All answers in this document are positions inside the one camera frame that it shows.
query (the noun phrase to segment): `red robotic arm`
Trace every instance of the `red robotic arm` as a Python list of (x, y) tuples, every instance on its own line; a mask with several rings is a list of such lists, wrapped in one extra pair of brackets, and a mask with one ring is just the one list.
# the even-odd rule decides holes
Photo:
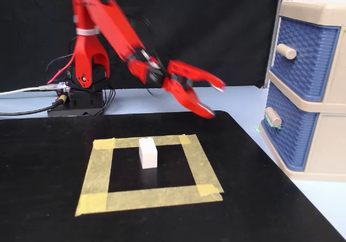
[(180, 61), (170, 61), (166, 69), (160, 60), (150, 56), (115, 0), (72, 0), (77, 26), (74, 50), (76, 78), (83, 88), (93, 83), (92, 63), (105, 68), (109, 77), (108, 56), (99, 43), (99, 29), (118, 56), (127, 62), (133, 75), (143, 83), (155, 83), (171, 92), (185, 108), (202, 117), (211, 118), (213, 111), (201, 104), (192, 89), (194, 81), (208, 81), (222, 91), (225, 86), (214, 75)]

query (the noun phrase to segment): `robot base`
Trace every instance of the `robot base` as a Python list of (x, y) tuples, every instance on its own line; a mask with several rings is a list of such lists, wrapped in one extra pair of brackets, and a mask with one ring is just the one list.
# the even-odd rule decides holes
[(70, 89), (69, 93), (58, 93), (67, 95), (65, 104), (48, 111), (48, 117), (53, 116), (83, 116), (95, 115), (104, 107), (102, 90), (96, 92)]

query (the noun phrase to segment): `connector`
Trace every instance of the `connector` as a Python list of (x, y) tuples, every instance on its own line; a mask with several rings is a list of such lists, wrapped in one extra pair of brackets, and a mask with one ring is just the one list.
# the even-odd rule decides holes
[(49, 84), (49, 85), (39, 86), (38, 89), (39, 90), (57, 90), (58, 84)]
[(59, 98), (58, 98), (58, 101), (59, 100), (62, 100), (63, 103), (62, 104), (65, 104), (66, 100), (67, 100), (67, 96), (66, 95), (61, 95)]

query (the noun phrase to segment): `red wire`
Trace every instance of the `red wire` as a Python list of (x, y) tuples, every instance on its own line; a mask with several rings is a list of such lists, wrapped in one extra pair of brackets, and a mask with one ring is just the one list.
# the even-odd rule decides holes
[(68, 62), (68, 64), (66, 64), (63, 68), (61, 68), (61, 69), (54, 75), (54, 77), (53, 77), (52, 79), (50, 79), (49, 82), (47, 82), (47, 84), (51, 84), (52, 81), (55, 80), (56, 77), (60, 75), (60, 73), (62, 73), (64, 70), (66, 70), (66, 68), (67, 68), (68, 66), (70, 66), (71, 63), (74, 61), (74, 58), (75, 58), (75, 54), (73, 54), (73, 55), (71, 56), (71, 59), (70, 59), (70, 61)]

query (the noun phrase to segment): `metal pole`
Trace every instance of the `metal pole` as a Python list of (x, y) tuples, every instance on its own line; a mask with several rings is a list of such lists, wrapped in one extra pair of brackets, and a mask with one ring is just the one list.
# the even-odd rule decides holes
[(279, 11), (280, 11), (280, 6), (281, 6), (282, 1), (285, 1), (285, 0), (278, 0), (278, 5), (277, 5), (277, 9), (276, 9), (274, 30), (272, 32), (272, 37), (271, 37), (270, 53), (269, 53), (269, 57), (268, 57), (267, 70), (265, 71), (265, 79), (264, 79), (263, 88), (267, 88), (269, 86), (268, 71), (271, 68), (272, 63), (274, 61), (274, 54), (275, 54), (276, 42), (277, 42), (277, 36), (278, 36), (278, 30), (279, 30), (279, 24), (280, 24)]

